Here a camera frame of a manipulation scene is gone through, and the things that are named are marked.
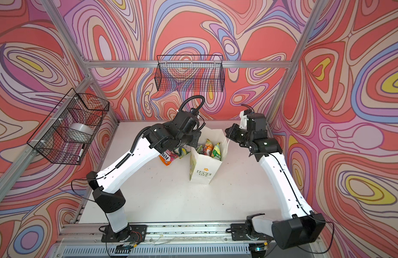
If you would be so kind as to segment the green snack bag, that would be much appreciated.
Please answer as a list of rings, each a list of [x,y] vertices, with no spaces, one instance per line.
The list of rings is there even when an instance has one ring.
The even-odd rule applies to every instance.
[[[214,146],[214,148],[213,148],[213,150],[212,150],[212,152],[211,152],[211,157],[212,157],[213,159],[218,160],[218,161],[221,161],[221,160],[222,160],[222,154],[221,154],[220,144],[221,144],[221,143],[217,143],[217,144]]]
[[[174,150],[174,153],[178,156],[179,159],[182,159],[187,154],[189,154],[190,151],[188,149],[186,149],[185,147],[178,147]]]

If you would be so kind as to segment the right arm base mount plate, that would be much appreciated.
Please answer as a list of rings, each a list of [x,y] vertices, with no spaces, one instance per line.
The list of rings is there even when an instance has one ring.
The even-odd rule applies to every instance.
[[[233,241],[256,241],[261,237],[260,233],[251,230],[251,227],[246,223],[233,223],[225,230],[226,233],[231,234]]]

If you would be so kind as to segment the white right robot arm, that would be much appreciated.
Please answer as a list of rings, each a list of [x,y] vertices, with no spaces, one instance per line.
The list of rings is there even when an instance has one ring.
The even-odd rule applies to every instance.
[[[266,117],[249,105],[240,113],[241,123],[225,130],[226,137],[247,148],[250,156],[266,172],[280,204],[281,214],[264,213],[247,217],[251,234],[272,237],[281,249],[301,248],[317,240],[326,225],[335,233],[335,225],[321,213],[315,213],[300,193],[287,167],[283,150],[275,138],[268,136]]]

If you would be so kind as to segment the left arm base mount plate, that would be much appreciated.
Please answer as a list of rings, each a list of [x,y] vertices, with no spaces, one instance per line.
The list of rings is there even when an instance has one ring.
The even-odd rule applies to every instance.
[[[147,225],[143,224],[128,224],[128,226],[115,233],[113,228],[108,225],[103,230],[101,241],[103,243],[142,243],[145,241],[147,233]]]

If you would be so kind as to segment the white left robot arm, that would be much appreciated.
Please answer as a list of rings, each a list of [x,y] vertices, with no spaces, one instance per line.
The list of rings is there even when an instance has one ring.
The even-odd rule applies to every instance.
[[[126,199],[120,188],[145,164],[185,145],[196,147],[205,126],[198,119],[205,102],[204,96],[187,98],[176,116],[168,122],[147,126],[138,132],[129,151],[99,172],[89,172],[84,181],[93,191],[94,202],[103,210],[115,234],[130,233],[124,211]]]

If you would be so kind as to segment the orange snack bag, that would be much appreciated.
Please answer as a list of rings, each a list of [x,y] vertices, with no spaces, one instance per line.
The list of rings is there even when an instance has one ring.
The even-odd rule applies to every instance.
[[[213,143],[209,139],[207,139],[203,147],[203,154],[210,157],[212,155],[213,149]]]

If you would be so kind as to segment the red Fox's candy bag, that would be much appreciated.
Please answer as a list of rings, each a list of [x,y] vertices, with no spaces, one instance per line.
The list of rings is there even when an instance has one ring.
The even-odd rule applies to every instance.
[[[166,150],[165,152],[163,152],[159,158],[160,160],[163,162],[164,165],[168,166],[170,165],[175,159],[177,159],[179,156],[174,153],[171,150]]]

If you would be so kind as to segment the white paper bag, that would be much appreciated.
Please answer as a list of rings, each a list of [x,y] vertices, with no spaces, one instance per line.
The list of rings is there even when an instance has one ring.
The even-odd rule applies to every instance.
[[[219,144],[219,154],[221,158],[218,160],[210,155],[206,155],[205,144],[209,140],[213,146]],[[228,156],[229,142],[225,137],[225,133],[221,129],[209,129],[204,127],[201,130],[198,147],[192,148],[190,153],[190,182],[208,185],[216,175],[220,166]]]

